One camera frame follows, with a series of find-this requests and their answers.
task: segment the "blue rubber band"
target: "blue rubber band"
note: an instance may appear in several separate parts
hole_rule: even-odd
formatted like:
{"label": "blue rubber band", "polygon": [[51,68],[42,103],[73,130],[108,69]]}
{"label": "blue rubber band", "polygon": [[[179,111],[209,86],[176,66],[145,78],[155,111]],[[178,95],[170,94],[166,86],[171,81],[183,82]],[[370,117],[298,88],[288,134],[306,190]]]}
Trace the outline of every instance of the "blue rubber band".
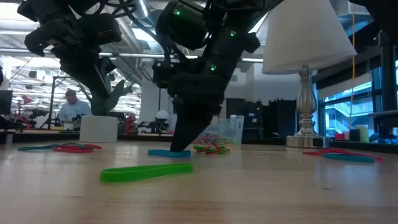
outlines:
{"label": "blue rubber band", "polygon": [[353,162],[375,162],[376,160],[372,157],[368,156],[354,156],[349,154],[340,154],[340,153],[324,153],[324,158],[327,159],[335,159],[340,161],[353,161]]}
{"label": "blue rubber band", "polygon": [[189,158],[191,157],[191,151],[170,152],[169,150],[164,150],[164,149],[149,149],[148,156],[161,156],[169,158]]}

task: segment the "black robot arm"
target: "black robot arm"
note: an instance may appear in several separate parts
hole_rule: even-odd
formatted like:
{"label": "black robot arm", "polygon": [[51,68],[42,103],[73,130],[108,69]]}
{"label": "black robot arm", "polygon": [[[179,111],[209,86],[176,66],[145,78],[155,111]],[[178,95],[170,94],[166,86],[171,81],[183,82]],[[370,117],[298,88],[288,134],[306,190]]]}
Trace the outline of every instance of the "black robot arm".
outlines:
{"label": "black robot arm", "polygon": [[[25,38],[27,48],[40,56],[52,45],[61,69],[103,97],[109,95],[104,76],[116,67],[99,57],[100,45],[121,40],[115,17],[128,16],[151,35],[164,50],[165,60],[154,63],[153,82],[168,88],[174,97],[178,120],[172,151],[188,146],[220,112],[224,91],[244,50],[254,52],[260,43],[250,28],[282,0],[208,0],[205,7],[188,1],[170,1],[156,25],[156,35],[133,15],[132,0],[26,0],[18,9],[23,16],[40,22],[40,28]],[[92,15],[84,12],[100,3]],[[101,14],[105,5],[116,7]],[[81,18],[77,19],[72,8]],[[206,46],[203,55],[189,60],[175,44],[195,50]],[[179,63],[172,63],[175,54]]]}
{"label": "black robot arm", "polygon": [[168,88],[178,118],[171,151],[184,150],[221,111],[224,91],[244,51],[253,53],[260,42],[251,28],[282,0],[215,1],[200,7],[185,0],[170,1],[156,33],[195,50],[201,57],[179,63],[155,62],[154,83]]}

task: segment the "green rubber band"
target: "green rubber band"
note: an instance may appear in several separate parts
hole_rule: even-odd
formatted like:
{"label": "green rubber band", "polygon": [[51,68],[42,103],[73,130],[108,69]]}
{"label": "green rubber band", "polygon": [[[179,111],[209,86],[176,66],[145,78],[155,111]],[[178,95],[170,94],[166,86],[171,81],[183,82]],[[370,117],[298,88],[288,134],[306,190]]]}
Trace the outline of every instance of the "green rubber band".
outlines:
{"label": "green rubber band", "polygon": [[[228,152],[228,149],[225,148],[224,146],[220,146],[220,148],[222,148],[223,150],[221,150],[219,153],[217,153],[217,155],[226,154]],[[207,152],[212,153],[212,152],[215,152],[215,151],[218,151],[218,150],[219,149],[217,149],[217,148],[213,148],[213,149],[211,148],[211,149],[208,149]]]}
{"label": "green rubber band", "polygon": [[99,181],[104,183],[132,182],[153,177],[161,177],[164,175],[189,174],[192,172],[192,164],[110,168],[102,170]]}
{"label": "green rubber band", "polygon": [[193,146],[193,149],[196,151],[202,151],[204,150],[206,147],[202,147],[202,146]]}

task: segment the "clear plastic container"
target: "clear plastic container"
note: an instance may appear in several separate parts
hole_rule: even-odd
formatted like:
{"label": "clear plastic container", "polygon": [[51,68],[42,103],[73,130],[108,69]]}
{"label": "clear plastic container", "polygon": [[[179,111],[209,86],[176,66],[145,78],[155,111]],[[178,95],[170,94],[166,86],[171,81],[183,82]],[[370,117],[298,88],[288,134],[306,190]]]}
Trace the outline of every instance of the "clear plastic container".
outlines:
{"label": "clear plastic container", "polygon": [[241,146],[244,116],[231,115],[230,119],[214,119],[212,123],[192,142],[192,144],[209,144],[220,146]]}

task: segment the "computer monitor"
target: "computer monitor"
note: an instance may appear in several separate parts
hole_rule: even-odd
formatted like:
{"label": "computer monitor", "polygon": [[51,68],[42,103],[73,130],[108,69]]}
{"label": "computer monitor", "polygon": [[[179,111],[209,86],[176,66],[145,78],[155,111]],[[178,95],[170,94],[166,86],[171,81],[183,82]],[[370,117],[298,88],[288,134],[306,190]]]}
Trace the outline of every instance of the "computer monitor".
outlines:
{"label": "computer monitor", "polygon": [[109,112],[110,117],[114,117],[117,118],[119,121],[122,121],[124,123],[124,121],[126,120],[126,114],[123,112]]}
{"label": "computer monitor", "polygon": [[12,91],[0,90],[0,114],[10,115],[12,103]]}

